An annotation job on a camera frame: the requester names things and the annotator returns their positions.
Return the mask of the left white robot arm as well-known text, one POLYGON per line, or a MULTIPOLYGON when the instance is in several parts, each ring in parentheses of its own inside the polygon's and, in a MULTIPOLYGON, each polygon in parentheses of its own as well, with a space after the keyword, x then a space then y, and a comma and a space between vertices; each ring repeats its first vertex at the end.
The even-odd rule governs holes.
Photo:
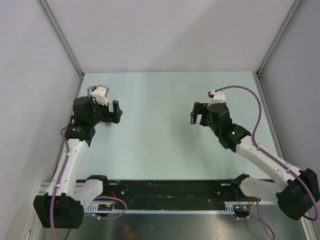
POLYGON ((119 102, 101 103, 97 97, 82 96, 73 101, 73 115, 67 127, 61 130, 64 147, 60 162, 50 185, 33 201, 34 209, 44 228, 78 229, 85 209, 97 197, 105 200, 111 188, 105 175, 91 175, 81 188, 76 188, 77 172, 89 150, 95 127, 99 123, 118 124, 123 111, 119 102))

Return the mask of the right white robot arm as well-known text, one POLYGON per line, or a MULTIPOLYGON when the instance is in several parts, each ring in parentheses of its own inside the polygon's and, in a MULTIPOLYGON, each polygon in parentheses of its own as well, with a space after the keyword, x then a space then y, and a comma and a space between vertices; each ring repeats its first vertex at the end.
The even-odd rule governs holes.
POLYGON ((190 123, 209 127, 227 150, 246 158, 266 173, 271 182, 241 174, 232 181, 231 196, 242 201, 245 197, 255 197, 278 205, 290 219, 299 220, 314 208, 316 221, 319 216, 317 202, 320 199, 317 175, 307 168, 301 170, 283 159, 268 153, 252 139, 252 134, 232 122, 225 103, 195 102, 190 113, 190 123))

